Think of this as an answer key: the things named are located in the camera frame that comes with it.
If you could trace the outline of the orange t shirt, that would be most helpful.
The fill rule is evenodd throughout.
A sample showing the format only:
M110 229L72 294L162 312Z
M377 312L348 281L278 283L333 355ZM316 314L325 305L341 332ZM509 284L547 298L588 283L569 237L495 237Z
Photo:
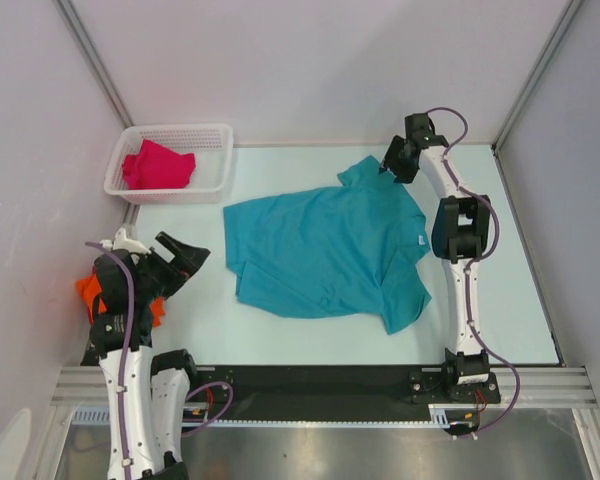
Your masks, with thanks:
M78 280L75 283L75 287L87 307L88 321L92 325L96 313L102 314L107 312L107 306L101 299L102 287L94 273ZM165 300L162 297L155 299L150 306L150 311L153 317L153 326L161 326L163 317L166 315Z

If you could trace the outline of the aluminium front rail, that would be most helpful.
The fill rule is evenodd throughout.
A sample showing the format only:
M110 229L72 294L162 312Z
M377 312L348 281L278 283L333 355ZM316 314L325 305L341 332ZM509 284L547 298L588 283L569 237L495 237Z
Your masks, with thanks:
M584 367L518 367L519 408L595 408L597 399ZM52 406L104 406L107 391L98 367L63 367Z

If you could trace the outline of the teal t shirt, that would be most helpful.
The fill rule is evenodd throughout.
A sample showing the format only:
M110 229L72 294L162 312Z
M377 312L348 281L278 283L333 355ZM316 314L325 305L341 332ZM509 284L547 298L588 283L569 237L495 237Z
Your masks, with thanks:
M431 300L417 269L430 251L426 216L372 156L338 180L225 207L236 297L280 317L377 315L396 334Z

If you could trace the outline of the white plastic basket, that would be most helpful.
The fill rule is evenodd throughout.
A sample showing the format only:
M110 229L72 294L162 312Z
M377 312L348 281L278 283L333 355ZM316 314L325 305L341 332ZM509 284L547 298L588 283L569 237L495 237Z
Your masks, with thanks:
M196 168L179 189L135 189L123 178L127 156L145 140L178 154L195 156ZM233 170L233 129L223 123L163 124L130 127L122 132L104 177L104 191L131 204L212 204L228 191Z

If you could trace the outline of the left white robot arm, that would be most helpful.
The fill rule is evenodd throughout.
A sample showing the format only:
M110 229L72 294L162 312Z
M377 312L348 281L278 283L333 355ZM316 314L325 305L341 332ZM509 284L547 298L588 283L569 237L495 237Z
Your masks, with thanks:
M156 240L171 260L128 238L125 229L94 246L101 291L92 302L89 337L107 389L110 479L188 476L180 450L183 407L199 392L201 376L185 349L154 353L151 307L175 295L210 252L165 232Z

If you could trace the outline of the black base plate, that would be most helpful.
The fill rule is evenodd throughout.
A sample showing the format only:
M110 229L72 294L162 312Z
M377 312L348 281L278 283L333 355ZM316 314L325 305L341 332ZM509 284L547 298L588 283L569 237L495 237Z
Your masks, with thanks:
M439 367L420 365L199 366L195 386L224 381L233 400L214 389L212 412L246 422L418 421L434 404L470 410L478 400L501 404L494 374L485 383L453 386Z

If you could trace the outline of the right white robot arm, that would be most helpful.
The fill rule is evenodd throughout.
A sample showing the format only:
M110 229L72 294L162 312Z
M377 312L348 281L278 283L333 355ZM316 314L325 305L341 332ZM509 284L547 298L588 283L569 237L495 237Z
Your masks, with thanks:
M413 377L412 399L468 404L479 397L479 388L489 387L489 355L480 343L478 267L488 247L490 200L472 192L452 165L455 144L436 132L428 112L408 115L404 124L405 134L392 139L380 170L401 184L411 184L422 172L439 198L430 242L445 272L451 317L444 362L438 372Z

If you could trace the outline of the magenta t shirt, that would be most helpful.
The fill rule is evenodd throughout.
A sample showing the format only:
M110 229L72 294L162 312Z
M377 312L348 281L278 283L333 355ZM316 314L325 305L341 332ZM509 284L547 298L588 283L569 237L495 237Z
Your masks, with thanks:
M137 154L125 157L122 178L132 190L182 189L195 169L193 153L179 154L145 139Z

